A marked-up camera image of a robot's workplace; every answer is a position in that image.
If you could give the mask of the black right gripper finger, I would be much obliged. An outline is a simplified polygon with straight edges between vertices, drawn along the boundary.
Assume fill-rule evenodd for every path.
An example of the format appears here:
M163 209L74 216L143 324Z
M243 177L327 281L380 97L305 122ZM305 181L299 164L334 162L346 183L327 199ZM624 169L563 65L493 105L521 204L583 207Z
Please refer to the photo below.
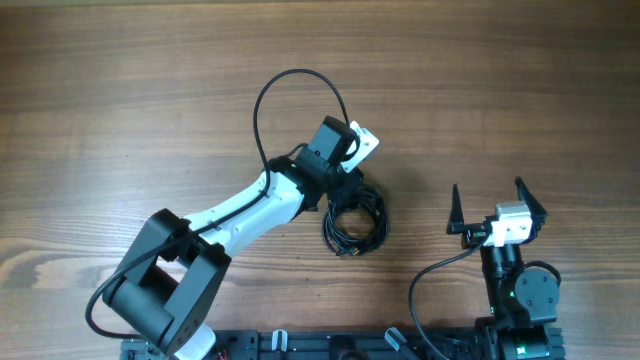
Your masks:
M531 194L521 177L516 177L514 182L517 188L518 199L525 202L531 213L532 227L530 234L537 235L545 225L548 213L541 203Z
M461 205L458 185L452 186L452 201L446 233L448 235L461 234L465 231L464 214Z

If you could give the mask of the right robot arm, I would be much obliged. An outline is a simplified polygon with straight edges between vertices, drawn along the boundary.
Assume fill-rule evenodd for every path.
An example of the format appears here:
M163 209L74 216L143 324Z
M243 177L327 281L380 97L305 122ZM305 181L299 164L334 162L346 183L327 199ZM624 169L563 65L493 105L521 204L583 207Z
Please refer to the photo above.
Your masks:
M492 315L476 320L488 341L491 359L554 359L564 356L549 325L557 320L559 271L544 261L523 260L521 247L531 243L546 223L547 211L524 181L515 179L517 200L499 203L479 223L464 219L460 193L452 187L446 233L461 236L464 250L481 257Z

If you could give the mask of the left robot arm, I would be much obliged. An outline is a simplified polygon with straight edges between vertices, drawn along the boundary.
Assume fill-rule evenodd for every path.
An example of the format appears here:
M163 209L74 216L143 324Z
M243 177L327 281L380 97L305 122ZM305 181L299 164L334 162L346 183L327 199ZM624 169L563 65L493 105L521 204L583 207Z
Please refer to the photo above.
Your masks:
M206 211L152 215L97 298L161 355L202 359L216 342L205 323L234 256L264 233L343 200L362 180L358 165L379 145L366 128L326 117L311 142L263 161L249 187Z

